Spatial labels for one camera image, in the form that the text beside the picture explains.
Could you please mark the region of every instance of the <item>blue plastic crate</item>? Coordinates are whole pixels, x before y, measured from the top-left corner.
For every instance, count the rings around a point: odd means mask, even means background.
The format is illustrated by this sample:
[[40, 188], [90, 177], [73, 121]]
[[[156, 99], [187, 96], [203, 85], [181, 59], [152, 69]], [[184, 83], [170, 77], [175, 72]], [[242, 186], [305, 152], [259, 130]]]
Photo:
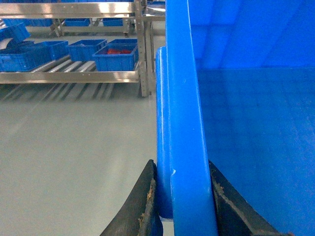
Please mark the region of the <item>blue plastic crate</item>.
[[160, 215], [174, 219], [176, 236], [218, 235], [210, 159], [277, 230], [315, 235], [315, 2], [169, 0], [166, 8]]
[[65, 19], [66, 26], [89, 26], [89, 18], [79, 18], [79, 19]]
[[68, 41], [45, 41], [37, 43], [34, 47], [48, 47], [51, 60], [58, 60], [69, 54]]
[[53, 24], [51, 19], [29, 19], [30, 26], [33, 27], [50, 27]]
[[93, 60], [93, 54], [105, 47], [106, 39], [85, 39], [68, 45], [72, 61]]
[[[130, 54], [107, 55], [109, 49], [130, 50]], [[98, 71], [131, 71], [137, 63], [135, 44], [108, 44], [93, 55]]]
[[12, 38], [7, 47], [14, 47], [28, 37], [30, 37], [30, 33], [23, 23], [0, 29], [0, 41]]
[[117, 43], [137, 44], [138, 39], [136, 39], [136, 38], [120, 38], [120, 39], [114, 39], [113, 41], [110, 41], [109, 43], [113, 43], [113, 44], [117, 44]]
[[16, 47], [0, 50], [0, 71], [25, 72], [49, 62], [48, 47]]
[[25, 26], [28, 25], [26, 23], [26, 20], [23, 20], [23, 19], [3, 19], [3, 22], [5, 23], [6, 26], [14, 26], [14, 25], [18, 25], [20, 23], [24, 23]]
[[103, 18], [104, 26], [123, 26], [122, 18]]

